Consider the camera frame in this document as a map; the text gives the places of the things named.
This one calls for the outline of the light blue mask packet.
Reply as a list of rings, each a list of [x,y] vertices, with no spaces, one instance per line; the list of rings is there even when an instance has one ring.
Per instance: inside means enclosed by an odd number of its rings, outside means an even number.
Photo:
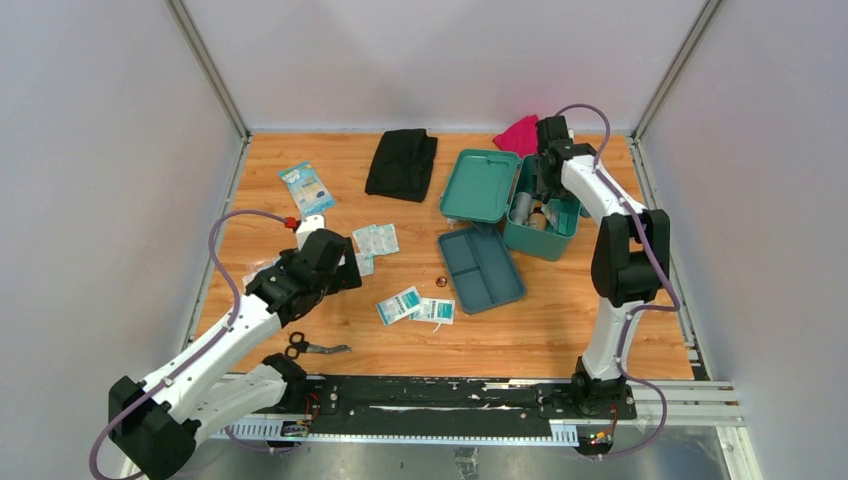
[[[278,177],[286,185],[303,217],[322,214],[336,205],[335,198],[310,162],[281,170]]]

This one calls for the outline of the teal white sachet left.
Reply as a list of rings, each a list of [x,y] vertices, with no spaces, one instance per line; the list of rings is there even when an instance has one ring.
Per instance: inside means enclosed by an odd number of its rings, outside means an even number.
[[[420,310],[422,297],[416,287],[411,286],[402,292],[376,304],[377,313],[384,326],[389,326]]]

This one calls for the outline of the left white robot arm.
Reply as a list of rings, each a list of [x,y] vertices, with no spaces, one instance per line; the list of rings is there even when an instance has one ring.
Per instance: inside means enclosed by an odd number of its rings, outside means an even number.
[[[353,242],[327,229],[319,215],[283,219],[297,245],[255,274],[245,289],[235,282],[230,309],[175,358],[140,380],[124,376],[108,392],[109,422],[89,454],[92,475],[99,449],[110,440],[148,479],[169,479],[213,434],[257,410],[317,412],[305,371],[285,353],[263,359],[239,380],[223,381],[240,359],[325,297],[362,285]]]

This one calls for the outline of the dark teal divided tray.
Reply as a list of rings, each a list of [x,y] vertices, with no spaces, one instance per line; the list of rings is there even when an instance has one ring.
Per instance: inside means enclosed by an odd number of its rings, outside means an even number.
[[[461,309],[478,314],[521,300],[526,286],[496,224],[473,222],[438,236]]]

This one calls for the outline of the white bottle green label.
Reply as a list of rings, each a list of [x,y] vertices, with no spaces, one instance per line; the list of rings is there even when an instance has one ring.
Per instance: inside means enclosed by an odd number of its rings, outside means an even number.
[[[513,197],[509,219],[516,225],[525,225],[532,213],[533,197],[528,192],[518,192]]]

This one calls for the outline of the pink folded cloth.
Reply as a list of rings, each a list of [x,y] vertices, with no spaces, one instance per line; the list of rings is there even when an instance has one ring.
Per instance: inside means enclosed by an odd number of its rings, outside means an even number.
[[[513,123],[493,138],[493,144],[501,151],[512,152],[520,157],[534,154],[538,148],[536,134],[537,115],[528,115]]]

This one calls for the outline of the clear bag teal strip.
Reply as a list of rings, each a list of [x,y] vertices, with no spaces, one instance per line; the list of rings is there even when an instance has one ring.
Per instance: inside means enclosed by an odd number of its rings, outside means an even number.
[[[279,261],[279,259],[280,257],[275,257],[269,259],[256,260],[247,263],[245,265],[246,273],[242,277],[243,287],[246,288],[247,285],[256,277],[259,272],[274,266]]]

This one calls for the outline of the bandage strips pack lower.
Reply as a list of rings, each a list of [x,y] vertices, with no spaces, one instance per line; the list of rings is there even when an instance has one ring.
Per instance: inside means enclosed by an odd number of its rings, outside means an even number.
[[[373,275],[375,272],[375,257],[362,252],[355,254],[359,275],[361,277]]]

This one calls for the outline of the gauze pack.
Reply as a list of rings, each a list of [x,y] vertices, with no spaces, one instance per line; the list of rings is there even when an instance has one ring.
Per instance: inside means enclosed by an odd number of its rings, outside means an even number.
[[[573,237],[577,231],[581,204],[576,199],[552,199],[542,207],[549,233]]]

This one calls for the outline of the black metal base rail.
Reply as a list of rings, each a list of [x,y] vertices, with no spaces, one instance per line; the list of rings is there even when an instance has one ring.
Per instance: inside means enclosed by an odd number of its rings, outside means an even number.
[[[598,456],[655,437],[660,427],[740,427],[726,382],[659,381],[579,403],[568,381],[277,374],[227,375],[189,409],[197,442],[242,441],[572,447]]]

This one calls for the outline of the teal medicine box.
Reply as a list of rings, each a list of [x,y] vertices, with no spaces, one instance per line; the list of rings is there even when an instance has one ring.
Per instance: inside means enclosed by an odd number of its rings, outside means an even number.
[[[449,176],[439,209],[443,216],[501,225],[502,237],[508,249],[542,258],[559,260],[573,237],[536,231],[516,225],[509,219],[513,197],[528,192],[534,207],[545,204],[535,192],[534,156],[524,159],[512,152],[466,149],[462,151]]]

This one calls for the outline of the teal white sachet right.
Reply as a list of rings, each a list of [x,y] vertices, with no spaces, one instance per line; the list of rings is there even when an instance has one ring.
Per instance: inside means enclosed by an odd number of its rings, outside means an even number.
[[[455,307],[454,300],[422,298],[420,308],[410,315],[410,319],[439,325],[452,325]]]

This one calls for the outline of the brown bottle orange cap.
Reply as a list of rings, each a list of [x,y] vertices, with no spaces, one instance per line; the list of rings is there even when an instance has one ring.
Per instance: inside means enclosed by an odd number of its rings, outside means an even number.
[[[545,231],[548,219],[541,207],[534,207],[527,217],[526,226],[536,231]]]

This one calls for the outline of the black folded cloth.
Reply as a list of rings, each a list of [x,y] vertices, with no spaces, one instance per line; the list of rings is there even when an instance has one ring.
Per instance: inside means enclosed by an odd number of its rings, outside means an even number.
[[[382,134],[365,184],[365,193],[421,203],[434,168],[438,139],[426,129],[390,130]]]

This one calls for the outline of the black handled scissors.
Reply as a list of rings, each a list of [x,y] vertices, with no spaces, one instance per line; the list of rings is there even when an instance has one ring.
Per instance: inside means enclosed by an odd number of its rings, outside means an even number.
[[[306,340],[305,334],[300,331],[292,332],[289,335],[288,341],[289,344],[284,351],[284,355],[293,360],[298,359],[302,354],[332,355],[352,351],[352,348],[347,345],[325,347],[314,342],[309,342]]]

